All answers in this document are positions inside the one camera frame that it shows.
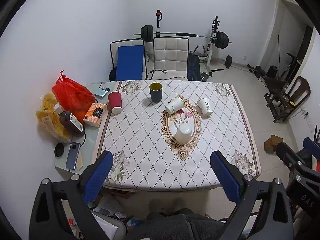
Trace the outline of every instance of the yellow plastic bag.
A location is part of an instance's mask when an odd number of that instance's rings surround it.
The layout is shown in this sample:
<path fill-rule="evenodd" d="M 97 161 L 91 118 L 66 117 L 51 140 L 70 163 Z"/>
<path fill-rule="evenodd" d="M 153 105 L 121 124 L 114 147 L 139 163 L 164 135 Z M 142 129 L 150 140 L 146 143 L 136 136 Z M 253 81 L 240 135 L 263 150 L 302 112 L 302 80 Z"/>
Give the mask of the yellow plastic bag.
<path fill-rule="evenodd" d="M 36 111 L 38 121 L 42 123 L 45 129 L 51 133 L 60 142 L 70 142 L 66 128 L 60 123 L 59 115 L 53 109 L 58 104 L 53 93 L 49 92 L 42 96 L 42 105 L 40 111 Z"/>

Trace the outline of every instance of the black bar pad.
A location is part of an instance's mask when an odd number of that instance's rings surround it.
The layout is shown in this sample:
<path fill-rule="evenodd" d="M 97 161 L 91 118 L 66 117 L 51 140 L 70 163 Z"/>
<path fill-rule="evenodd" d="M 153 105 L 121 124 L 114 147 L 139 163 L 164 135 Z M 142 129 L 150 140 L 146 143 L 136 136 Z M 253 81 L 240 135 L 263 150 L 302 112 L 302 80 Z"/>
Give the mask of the black bar pad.
<path fill-rule="evenodd" d="M 177 36 L 188 36 L 188 37 L 196 37 L 195 34 L 192 33 L 176 33 Z"/>

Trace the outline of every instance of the maroon paper cup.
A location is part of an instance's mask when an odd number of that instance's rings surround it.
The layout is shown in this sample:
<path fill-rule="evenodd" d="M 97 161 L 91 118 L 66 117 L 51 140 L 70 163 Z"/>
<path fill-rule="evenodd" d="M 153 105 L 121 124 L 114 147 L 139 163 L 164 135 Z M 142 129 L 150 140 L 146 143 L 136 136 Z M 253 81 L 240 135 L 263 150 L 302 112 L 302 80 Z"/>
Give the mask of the maroon paper cup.
<path fill-rule="evenodd" d="M 113 114 L 119 114 L 122 111 L 121 93 L 118 91 L 111 92 L 108 95 L 109 108 Z"/>

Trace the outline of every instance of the diamond pattern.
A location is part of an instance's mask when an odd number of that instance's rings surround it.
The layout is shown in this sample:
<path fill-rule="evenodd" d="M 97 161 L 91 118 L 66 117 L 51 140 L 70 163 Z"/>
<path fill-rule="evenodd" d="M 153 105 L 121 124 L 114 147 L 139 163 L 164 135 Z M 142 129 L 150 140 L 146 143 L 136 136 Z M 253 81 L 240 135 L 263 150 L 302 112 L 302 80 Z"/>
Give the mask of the diamond pattern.
<path fill-rule="evenodd" d="M 229 162 L 235 151 L 246 154 L 253 162 L 252 145 L 247 128 L 233 95 L 219 94 L 213 83 L 162 80 L 162 100 L 151 102 L 149 84 L 140 81 L 141 89 L 122 95 L 123 111 L 111 114 L 103 146 L 113 154 L 121 151 L 128 157 L 124 179 L 109 181 L 113 187 L 146 190 L 186 190 L 212 187 L 219 184 L 210 167 L 210 156 L 219 150 Z M 161 114 L 171 99 L 183 95 L 201 113 L 196 105 L 200 98 L 210 98 L 214 113 L 210 118 L 200 117 L 202 134 L 187 160 L 182 161 L 173 152 L 161 133 Z"/>

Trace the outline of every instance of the chair backrest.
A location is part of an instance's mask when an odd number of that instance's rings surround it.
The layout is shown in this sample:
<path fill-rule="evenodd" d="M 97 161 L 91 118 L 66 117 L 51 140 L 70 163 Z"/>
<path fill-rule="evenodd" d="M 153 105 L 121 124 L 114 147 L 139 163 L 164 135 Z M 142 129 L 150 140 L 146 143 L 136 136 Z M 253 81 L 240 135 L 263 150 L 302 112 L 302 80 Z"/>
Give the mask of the chair backrest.
<path fill-rule="evenodd" d="M 110 53 L 111 53 L 111 59 L 113 68 L 117 66 L 118 61 L 118 48 L 121 46 L 134 46 L 134 45 L 143 45 L 144 41 L 143 39 L 129 39 L 129 40 L 122 40 L 122 41 L 113 41 L 110 43 Z M 146 71 L 146 55 L 143 53 L 144 61 L 143 61 L 143 69 L 142 71 Z"/>
<path fill-rule="evenodd" d="M 310 86 L 308 81 L 301 77 L 298 76 L 297 79 L 295 80 L 293 86 L 291 87 L 291 89 L 289 90 L 289 93 L 287 93 L 287 95 L 290 95 L 291 92 L 293 91 L 293 89 L 295 88 L 297 82 L 300 81 L 300 86 L 297 88 L 297 90 L 294 91 L 294 93 L 290 96 L 291 101 L 293 101 L 294 103 L 297 102 L 297 100 L 303 95 L 303 93 L 307 92 L 308 94 L 302 98 L 298 104 L 296 104 L 296 107 L 298 107 L 299 105 L 301 105 L 311 94 L 311 90 L 310 90 Z"/>
<path fill-rule="evenodd" d="M 187 71 L 188 38 L 154 37 L 154 69 Z"/>

